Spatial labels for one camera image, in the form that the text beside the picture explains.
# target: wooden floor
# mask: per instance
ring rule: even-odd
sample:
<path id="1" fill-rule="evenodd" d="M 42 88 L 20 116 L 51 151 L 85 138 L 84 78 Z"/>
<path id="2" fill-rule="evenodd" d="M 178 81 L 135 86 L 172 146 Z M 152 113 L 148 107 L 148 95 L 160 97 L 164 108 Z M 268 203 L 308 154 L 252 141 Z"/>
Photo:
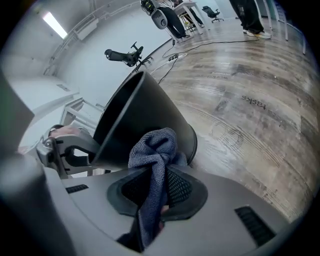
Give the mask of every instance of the wooden floor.
<path id="1" fill-rule="evenodd" d="M 266 31 L 269 30 L 264 20 Z M 161 87 L 198 137 L 191 167 L 235 180 L 274 205 L 289 221 L 300 216 L 318 189 L 320 75 L 302 36 L 273 23 L 272 39 L 200 46 L 178 60 Z M 238 20 L 177 44 L 168 54 L 200 44 L 255 40 Z M 167 43 L 152 71 L 166 60 Z M 166 64 L 152 75 L 159 81 Z"/>

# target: ceiling light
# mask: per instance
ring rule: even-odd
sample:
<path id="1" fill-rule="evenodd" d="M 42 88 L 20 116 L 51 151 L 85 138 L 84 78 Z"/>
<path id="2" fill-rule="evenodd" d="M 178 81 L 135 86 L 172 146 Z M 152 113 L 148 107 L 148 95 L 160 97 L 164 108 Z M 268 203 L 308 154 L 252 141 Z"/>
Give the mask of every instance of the ceiling light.
<path id="1" fill-rule="evenodd" d="M 48 23 L 48 25 L 53 28 L 55 32 L 58 33 L 62 39 L 64 39 L 67 36 L 67 32 L 60 26 L 59 22 L 55 19 L 55 17 L 51 14 L 51 12 L 48 12 L 44 17 L 44 21 Z"/>

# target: black trash can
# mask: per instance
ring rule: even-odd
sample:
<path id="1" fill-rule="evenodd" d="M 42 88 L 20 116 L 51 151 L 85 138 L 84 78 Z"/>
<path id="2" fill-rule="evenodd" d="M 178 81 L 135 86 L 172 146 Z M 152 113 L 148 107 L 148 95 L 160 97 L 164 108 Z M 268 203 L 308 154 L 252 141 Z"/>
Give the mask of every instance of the black trash can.
<path id="1" fill-rule="evenodd" d="M 197 151 L 197 136 L 177 107 L 147 72 L 138 72 L 112 96 L 98 123 L 94 140 L 101 145 L 89 155 L 92 166 L 120 170 L 128 167 L 133 146 L 147 132 L 169 127 L 188 164 Z"/>

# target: hand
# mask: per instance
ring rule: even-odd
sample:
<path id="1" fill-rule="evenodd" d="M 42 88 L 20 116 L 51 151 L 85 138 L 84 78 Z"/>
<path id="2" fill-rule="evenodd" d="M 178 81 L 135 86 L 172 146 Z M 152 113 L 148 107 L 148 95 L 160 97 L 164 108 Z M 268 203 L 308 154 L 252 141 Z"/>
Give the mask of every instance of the hand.
<path id="1" fill-rule="evenodd" d="M 56 138 L 60 135 L 67 135 L 67 134 L 79 135 L 80 132 L 81 132 L 80 129 L 73 127 L 71 125 L 67 125 L 67 126 L 64 126 L 59 129 L 51 131 L 50 136 Z"/>

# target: gray towel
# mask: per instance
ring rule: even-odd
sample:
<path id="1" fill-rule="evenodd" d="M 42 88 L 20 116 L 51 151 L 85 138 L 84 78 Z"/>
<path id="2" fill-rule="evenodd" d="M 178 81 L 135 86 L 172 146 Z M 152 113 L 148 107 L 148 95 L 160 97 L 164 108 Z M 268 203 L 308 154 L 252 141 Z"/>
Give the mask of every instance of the gray towel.
<path id="1" fill-rule="evenodd" d="M 187 165 L 186 156 L 178 153 L 177 148 L 176 133 L 170 128 L 164 128 L 146 133 L 130 152 L 129 168 L 152 165 L 149 195 L 138 211 L 144 248 L 159 232 L 160 211 L 167 203 L 166 164 Z"/>

